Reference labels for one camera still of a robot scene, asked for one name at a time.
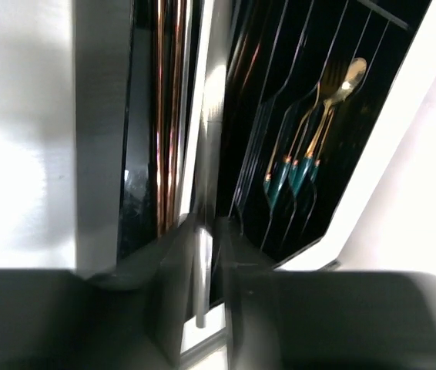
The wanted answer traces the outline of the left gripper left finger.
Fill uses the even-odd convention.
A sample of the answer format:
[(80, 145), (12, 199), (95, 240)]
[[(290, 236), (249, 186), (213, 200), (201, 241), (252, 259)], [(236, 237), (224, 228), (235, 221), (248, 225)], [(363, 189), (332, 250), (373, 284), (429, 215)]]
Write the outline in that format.
[(117, 267), (78, 275), (84, 304), (77, 369), (177, 369), (191, 285), (197, 217)]

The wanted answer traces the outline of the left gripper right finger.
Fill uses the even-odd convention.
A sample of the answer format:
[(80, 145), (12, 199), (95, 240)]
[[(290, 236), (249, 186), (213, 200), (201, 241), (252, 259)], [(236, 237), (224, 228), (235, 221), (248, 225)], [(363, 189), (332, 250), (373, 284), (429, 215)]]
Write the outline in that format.
[(436, 276), (282, 271), (216, 223), (231, 369), (436, 369)]

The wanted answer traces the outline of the gold spoon green handle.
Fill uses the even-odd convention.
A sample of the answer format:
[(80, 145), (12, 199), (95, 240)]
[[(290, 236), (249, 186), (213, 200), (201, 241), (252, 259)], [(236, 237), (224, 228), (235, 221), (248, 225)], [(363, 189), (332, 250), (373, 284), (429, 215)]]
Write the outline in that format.
[(327, 133), (330, 129), (330, 124), (333, 120), (334, 111), (335, 111), (335, 108), (329, 109), (328, 114), (327, 114), (327, 118), (325, 119), (324, 126), (323, 126), (323, 129), (322, 129), (321, 134), (320, 134), (320, 139), (317, 141), (317, 144), (314, 147), (314, 161), (313, 161), (313, 164), (312, 164), (312, 166), (310, 168), (310, 172), (309, 172), (310, 181), (312, 183), (315, 182), (315, 179), (317, 177), (317, 172), (318, 172), (318, 169), (320, 166), (320, 154), (322, 152), (323, 145), (324, 145), (324, 142), (325, 142), (326, 137), (327, 137)]
[(312, 175), (318, 165), (320, 148), (324, 144), (335, 108), (343, 103), (364, 79), (367, 61), (355, 57), (350, 62), (335, 61), (328, 65), (318, 86), (318, 97), (306, 117), (306, 127), (288, 172), (288, 182), (294, 195)]

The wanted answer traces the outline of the gold fork green handle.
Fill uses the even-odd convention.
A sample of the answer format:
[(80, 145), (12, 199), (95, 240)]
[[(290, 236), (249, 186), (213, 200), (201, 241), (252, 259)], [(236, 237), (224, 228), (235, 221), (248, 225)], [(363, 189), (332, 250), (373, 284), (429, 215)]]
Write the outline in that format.
[(297, 152), (300, 150), (304, 137), (309, 134), (310, 118), (315, 109), (320, 107), (321, 95), (327, 91), (333, 82), (339, 81), (339, 73), (327, 67), (315, 85), (315, 89), (307, 97), (310, 98), (304, 114), (297, 120), (296, 111), (300, 108), (299, 103), (294, 103), (285, 113), (283, 125), (291, 123), (290, 126), (284, 126), (282, 137), (278, 137), (270, 157), (267, 167), (267, 173), (264, 178), (263, 188), (267, 195), (271, 207), (279, 199), (280, 191), (290, 174), (293, 177), (298, 168)]

